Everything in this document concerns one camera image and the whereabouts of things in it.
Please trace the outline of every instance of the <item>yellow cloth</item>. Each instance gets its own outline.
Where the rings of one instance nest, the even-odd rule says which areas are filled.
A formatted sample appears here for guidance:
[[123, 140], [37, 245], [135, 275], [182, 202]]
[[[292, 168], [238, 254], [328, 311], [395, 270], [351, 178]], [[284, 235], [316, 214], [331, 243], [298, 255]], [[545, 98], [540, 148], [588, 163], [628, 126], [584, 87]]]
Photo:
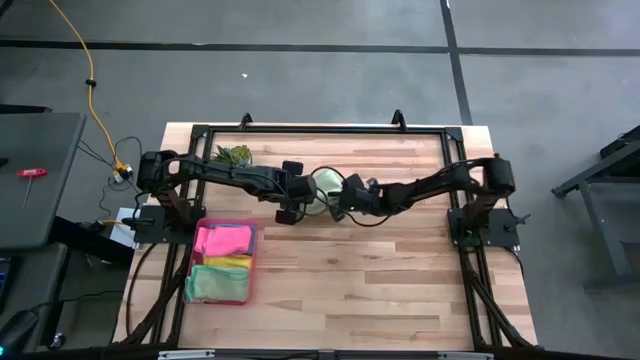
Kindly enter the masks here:
[[234, 255], [224, 257], [203, 256], [202, 265], [251, 269], [251, 256]]

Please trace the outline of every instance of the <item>red allen key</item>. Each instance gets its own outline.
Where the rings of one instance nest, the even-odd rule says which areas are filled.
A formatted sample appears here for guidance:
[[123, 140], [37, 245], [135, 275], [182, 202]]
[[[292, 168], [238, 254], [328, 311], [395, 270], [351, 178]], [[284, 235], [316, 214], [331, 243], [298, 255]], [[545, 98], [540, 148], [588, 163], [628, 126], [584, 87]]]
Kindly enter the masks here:
[[22, 203], [22, 208], [24, 209], [27, 206], [27, 199], [29, 198], [29, 191], [31, 191], [31, 182], [33, 179], [38, 177], [43, 177], [47, 175], [47, 170], [43, 168], [35, 168], [35, 169], [25, 169], [18, 171], [18, 176], [24, 179], [29, 179], [29, 185], [27, 185], [27, 192], [24, 194], [24, 202]]

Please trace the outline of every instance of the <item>white paper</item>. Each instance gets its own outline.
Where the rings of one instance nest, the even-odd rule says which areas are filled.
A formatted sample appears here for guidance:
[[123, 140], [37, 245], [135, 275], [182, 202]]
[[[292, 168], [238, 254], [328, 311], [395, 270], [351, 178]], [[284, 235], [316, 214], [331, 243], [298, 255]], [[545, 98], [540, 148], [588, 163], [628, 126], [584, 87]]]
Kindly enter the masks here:
[[[122, 221], [124, 218], [131, 217], [133, 214], [133, 209], [130, 208], [120, 208], [118, 209], [118, 216], [116, 216], [117, 221]], [[137, 249], [140, 244], [133, 242], [133, 237], [136, 232], [131, 230], [131, 228], [124, 224], [115, 224], [113, 226], [113, 230], [111, 230], [111, 236], [109, 237], [111, 240], [118, 242], [124, 246], [128, 246], [130, 248]]]

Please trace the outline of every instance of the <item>yellow cable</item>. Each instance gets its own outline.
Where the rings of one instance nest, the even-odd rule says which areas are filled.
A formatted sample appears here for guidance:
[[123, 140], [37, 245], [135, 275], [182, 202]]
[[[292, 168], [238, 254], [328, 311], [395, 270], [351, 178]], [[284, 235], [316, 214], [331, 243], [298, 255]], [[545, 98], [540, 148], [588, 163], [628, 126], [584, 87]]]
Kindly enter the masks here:
[[[69, 21], [67, 16], [62, 12], [62, 10], [60, 10], [60, 8], [55, 3], [55, 1], [49, 0], [49, 2], [58, 11], [58, 14], [60, 14], [60, 16], [62, 16], [62, 18], [67, 23], [67, 25], [69, 25], [69, 27], [71, 28], [73, 33], [76, 34], [76, 37], [78, 38], [78, 41], [80, 41], [80, 44], [82, 44], [82, 48], [84, 49], [85, 54], [87, 54], [87, 59], [89, 59], [89, 80], [94, 81], [94, 79], [93, 79], [93, 59], [91, 58], [91, 53], [89, 52], [89, 49], [87, 48], [87, 45], [84, 43], [84, 40], [82, 39], [82, 36], [80, 36], [80, 33], [78, 32], [78, 30], [76, 30], [75, 26], [73, 26], [73, 24], [71, 23], [71, 21]], [[96, 114], [96, 111], [93, 108], [93, 86], [92, 85], [89, 85], [89, 110], [91, 111], [91, 115], [93, 115], [93, 118], [96, 120], [96, 122], [98, 123], [98, 125], [102, 129], [102, 132], [104, 133], [104, 136], [107, 138], [107, 142], [109, 143], [109, 147], [111, 148], [111, 152], [113, 153], [113, 157], [116, 160], [116, 169], [125, 169], [124, 165], [120, 162], [120, 159], [118, 158], [118, 155], [116, 154], [116, 149], [113, 146], [113, 143], [111, 142], [111, 136], [109, 135], [109, 132], [104, 127], [104, 125], [102, 124], [102, 121], [100, 121], [100, 118], [98, 117], [98, 114]]]

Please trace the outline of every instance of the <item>green cloth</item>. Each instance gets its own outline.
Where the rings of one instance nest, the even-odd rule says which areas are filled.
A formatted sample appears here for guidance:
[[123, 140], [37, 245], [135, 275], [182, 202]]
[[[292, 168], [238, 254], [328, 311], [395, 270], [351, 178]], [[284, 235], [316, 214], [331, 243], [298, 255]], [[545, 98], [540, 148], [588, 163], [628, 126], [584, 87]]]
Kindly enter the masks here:
[[[322, 189], [325, 194], [342, 191], [342, 178], [331, 169], [318, 170], [317, 173], [313, 174], [313, 179], [316, 181], [316, 187]], [[337, 205], [335, 197], [326, 199], [320, 191], [317, 192], [317, 196], [324, 201], [328, 201], [331, 205]], [[326, 208], [326, 204], [318, 199], [314, 199], [312, 204], [307, 205], [307, 214], [319, 215], [323, 213]]]
[[249, 269], [194, 265], [187, 277], [188, 302], [246, 301], [249, 296]]

